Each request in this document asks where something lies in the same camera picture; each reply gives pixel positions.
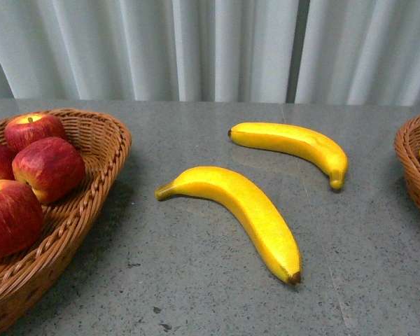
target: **speckled stone surface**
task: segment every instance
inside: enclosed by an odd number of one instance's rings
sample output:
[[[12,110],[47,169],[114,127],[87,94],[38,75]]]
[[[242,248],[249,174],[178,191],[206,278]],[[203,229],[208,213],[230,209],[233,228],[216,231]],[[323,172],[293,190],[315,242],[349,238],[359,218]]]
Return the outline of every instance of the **speckled stone surface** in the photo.
[[[71,264],[4,335],[420,335],[420,211],[393,151],[420,108],[0,99],[0,118],[60,107],[119,118],[133,146]],[[342,191],[309,162],[232,143],[243,121],[336,140]],[[300,246],[297,290],[223,206],[155,199],[197,165],[240,172],[275,203]]]

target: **wicker basket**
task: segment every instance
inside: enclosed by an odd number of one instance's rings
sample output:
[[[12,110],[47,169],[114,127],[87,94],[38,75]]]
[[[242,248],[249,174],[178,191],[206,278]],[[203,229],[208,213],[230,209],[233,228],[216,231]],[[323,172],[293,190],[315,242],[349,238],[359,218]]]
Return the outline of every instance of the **wicker basket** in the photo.
[[[400,127],[394,147],[405,170],[409,194],[420,209],[420,115]]]
[[[70,263],[97,217],[131,146],[131,134],[105,113],[72,108],[39,111],[61,119],[68,140],[81,152],[87,174],[59,201],[44,206],[39,239],[25,251],[0,259],[0,333],[39,300]],[[0,142],[11,118],[0,120]]]

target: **gray countertop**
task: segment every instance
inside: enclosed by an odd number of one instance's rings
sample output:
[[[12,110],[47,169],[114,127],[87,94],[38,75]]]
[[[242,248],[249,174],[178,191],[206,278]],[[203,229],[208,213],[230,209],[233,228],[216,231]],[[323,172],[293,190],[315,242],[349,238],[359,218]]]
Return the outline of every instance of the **gray countertop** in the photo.
[[[71,264],[5,335],[420,335],[420,211],[393,150],[420,108],[0,99],[0,119],[60,107],[117,117],[133,144]],[[243,121],[334,139],[350,161],[342,191],[309,162],[232,143]],[[197,165],[265,191],[300,247],[297,290],[223,206],[155,199]]]

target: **white curtain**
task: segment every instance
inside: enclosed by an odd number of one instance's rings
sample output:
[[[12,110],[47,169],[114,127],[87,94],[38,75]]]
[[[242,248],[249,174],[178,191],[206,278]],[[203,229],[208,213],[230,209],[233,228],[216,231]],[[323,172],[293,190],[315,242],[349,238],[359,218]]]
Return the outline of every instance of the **white curtain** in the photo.
[[[0,97],[420,105],[420,0],[305,3],[0,0]]]
[[[295,102],[420,105],[420,0],[311,1]]]

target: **basket rim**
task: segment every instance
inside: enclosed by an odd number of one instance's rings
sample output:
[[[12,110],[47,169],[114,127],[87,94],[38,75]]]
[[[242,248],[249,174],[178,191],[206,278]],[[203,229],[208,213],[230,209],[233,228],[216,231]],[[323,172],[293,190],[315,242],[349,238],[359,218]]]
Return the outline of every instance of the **basket rim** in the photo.
[[[42,240],[38,248],[30,251],[25,257],[18,260],[14,265],[11,265],[7,271],[0,276],[0,300],[4,299],[7,295],[12,295],[17,292],[19,288],[23,286],[26,281],[20,281],[21,278],[34,277],[35,274],[49,268],[56,259],[67,253],[68,251],[63,247],[70,245],[72,242],[71,238],[74,230],[79,230],[80,233],[84,233],[84,236],[87,234],[95,221],[118,172],[123,167],[125,158],[129,154],[129,149],[132,145],[132,136],[126,126],[119,121],[119,119],[104,112],[80,110],[77,108],[56,108],[51,110],[39,110],[31,113],[49,113],[61,117],[94,118],[106,123],[111,123],[112,126],[119,130],[118,135],[115,135],[118,137],[119,148],[116,148],[114,153],[109,153],[106,156],[106,159],[112,157],[112,160],[108,161],[102,167],[101,173],[97,174],[92,180],[90,189],[85,192],[84,197],[80,200],[77,207],[71,210],[71,213],[59,224],[59,227]],[[0,126],[3,127],[15,117],[17,117],[17,115],[1,119]],[[105,191],[105,195],[102,199],[95,197],[98,189]],[[84,214],[91,214],[91,216],[85,217]],[[37,263],[38,260],[43,261],[39,268],[37,268],[39,265],[39,263]]]

